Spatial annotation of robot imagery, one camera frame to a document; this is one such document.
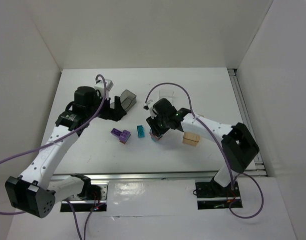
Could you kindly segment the teal rounded lego brick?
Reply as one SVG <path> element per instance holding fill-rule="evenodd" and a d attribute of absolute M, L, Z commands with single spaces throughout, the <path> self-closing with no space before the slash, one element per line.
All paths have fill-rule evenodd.
<path fill-rule="evenodd" d="M 152 138 L 152 140 L 153 140 L 154 142 L 157 142 L 157 141 L 158 141 L 159 139 L 161 139 L 162 136 L 163 136 L 163 135 L 161 135 L 161 136 L 155 136 L 155 135 L 153 134 L 152 130 L 149 131 L 149 134 L 150 134 L 150 136 L 151 136 L 151 138 Z"/>

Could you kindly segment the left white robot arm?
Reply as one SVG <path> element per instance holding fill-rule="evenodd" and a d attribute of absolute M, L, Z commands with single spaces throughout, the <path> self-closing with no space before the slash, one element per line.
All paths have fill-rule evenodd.
<path fill-rule="evenodd" d="M 80 86 L 55 122 L 49 146 L 40 150 L 34 161 L 18 177 L 9 177 L 5 189 L 11 205 L 39 218 L 46 217 L 57 202 L 73 195 L 82 200 L 98 199 L 101 189 L 91 179 L 75 173 L 67 179 L 50 183 L 54 171 L 69 148 L 89 126 L 92 117 L 119 121 L 126 115 L 121 99 L 104 97 L 104 90 Z"/>

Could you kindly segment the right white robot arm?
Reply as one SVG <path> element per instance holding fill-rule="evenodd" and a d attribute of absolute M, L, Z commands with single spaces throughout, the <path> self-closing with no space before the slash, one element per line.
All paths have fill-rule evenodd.
<path fill-rule="evenodd" d="M 211 181 L 196 190 L 202 198 L 223 198 L 231 195 L 231 182 L 243 173 L 259 153 L 259 146 L 243 123 L 223 124 L 194 114 L 190 109 L 177 110 L 166 98 L 144 105 L 150 112 L 147 123 L 151 134 L 159 139 L 168 130 L 192 133 L 213 141 L 224 157 L 224 165 Z"/>

